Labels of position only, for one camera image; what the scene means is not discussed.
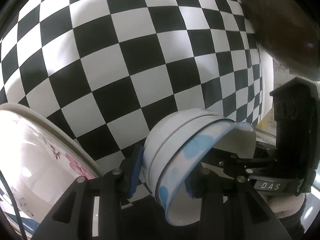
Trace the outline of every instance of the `metal screw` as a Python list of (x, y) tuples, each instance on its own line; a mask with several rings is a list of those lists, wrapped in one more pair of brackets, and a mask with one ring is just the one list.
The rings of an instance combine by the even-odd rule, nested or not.
[(207, 169), (207, 168), (202, 168), (202, 169), (201, 169), (201, 173), (202, 173), (203, 175), (208, 175), (208, 174), (210, 173), (210, 170)]
[(78, 183), (83, 183), (85, 181), (85, 176), (80, 176), (77, 178)]
[(245, 182), (245, 177), (244, 176), (238, 176), (237, 177), (237, 180), (241, 183), (244, 183)]
[(119, 169), (119, 168), (115, 168), (115, 169), (112, 171), (112, 174), (114, 174), (114, 175), (119, 175), (119, 174), (121, 174), (121, 173), (122, 173), (122, 170)]

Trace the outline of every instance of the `black cable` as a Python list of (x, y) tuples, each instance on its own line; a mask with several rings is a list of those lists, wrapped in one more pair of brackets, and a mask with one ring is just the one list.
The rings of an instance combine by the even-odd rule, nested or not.
[(8, 185), (7, 181), (5, 180), (5, 178), (4, 178), (4, 176), (3, 176), (1, 171), (0, 171), (0, 180), (2, 181), (2, 183), (4, 185), (4, 188), (7, 191), (8, 195), (10, 197), (10, 200), (12, 202), (12, 206), (13, 206), (14, 212), (16, 214), (18, 225), (19, 225), (20, 232), (21, 232), (21, 235), (22, 235), (22, 239), (23, 240), (28, 240), (26, 232), (25, 232), (23, 224), (22, 224), (22, 220), (21, 220), (21, 217), (20, 217), (20, 213), (19, 213), (19, 209), (18, 209), (18, 206), (17, 206), (17, 202), (14, 199), (14, 196), (13, 196), (13, 194), (12, 194), (10, 188), (9, 188), (9, 185)]

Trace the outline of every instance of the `black and white checkered surface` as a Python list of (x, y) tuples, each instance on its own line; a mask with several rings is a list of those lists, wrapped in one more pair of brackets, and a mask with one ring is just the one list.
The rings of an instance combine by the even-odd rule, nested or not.
[[(0, 51), (0, 103), (39, 112), (104, 171), (177, 110), (260, 120), (260, 56), (240, 0), (29, 0)], [(130, 202), (149, 195), (140, 178)]]

